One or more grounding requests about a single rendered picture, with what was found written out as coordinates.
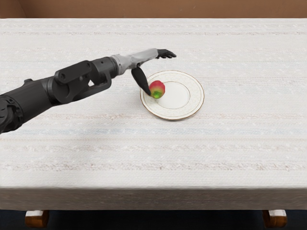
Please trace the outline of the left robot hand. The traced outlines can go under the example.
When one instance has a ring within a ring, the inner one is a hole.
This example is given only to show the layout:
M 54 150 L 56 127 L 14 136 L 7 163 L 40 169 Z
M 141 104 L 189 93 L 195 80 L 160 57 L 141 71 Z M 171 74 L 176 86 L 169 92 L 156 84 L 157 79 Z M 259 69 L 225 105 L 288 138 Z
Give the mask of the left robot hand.
M 151 91 L 149 89 L 147 78 L 140 66 L 152 59 L 176 57 L 176 54 L 170 50 L 157 48 L 147 49 L 127 56 L 122 56 L 120 54 L 112 55 L 112 58 L 116 61 L 118 66 L 118 76 L 124 74 L 126 70 L 130 69 L 138 86 L 149 96 L 151 96 Z

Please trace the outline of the white plate with gold rim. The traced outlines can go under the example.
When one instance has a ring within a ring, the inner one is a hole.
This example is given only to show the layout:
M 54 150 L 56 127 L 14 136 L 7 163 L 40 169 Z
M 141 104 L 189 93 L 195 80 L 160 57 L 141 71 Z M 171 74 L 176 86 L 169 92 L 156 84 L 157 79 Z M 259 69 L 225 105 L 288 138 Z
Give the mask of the white plate with gold rim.
M 144 107 L 153 115 L 166 120 L 180 120 L 194 115 L 204 102 L 204 90 L 191 75 L 181 71 L 166 70 L 147 78 L 148 83 L 161 81 L 165 93 L 155 99 L 140 90 L 140 99 Z

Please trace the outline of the red and green apple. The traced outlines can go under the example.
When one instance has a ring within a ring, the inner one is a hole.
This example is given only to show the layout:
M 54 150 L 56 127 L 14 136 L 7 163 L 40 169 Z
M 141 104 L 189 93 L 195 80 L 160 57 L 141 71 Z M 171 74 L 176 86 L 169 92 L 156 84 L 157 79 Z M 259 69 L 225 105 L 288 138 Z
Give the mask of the red and green apple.
M 153 97 L 154 99 L 161 98 L 165 93 L 165 85 L 164 85 L 163 82 L 161 82 L 159 80 L 153 81 L 149 85 L 149 89 L 150 89 L 150 92 L 151 92 L 151 97 Z

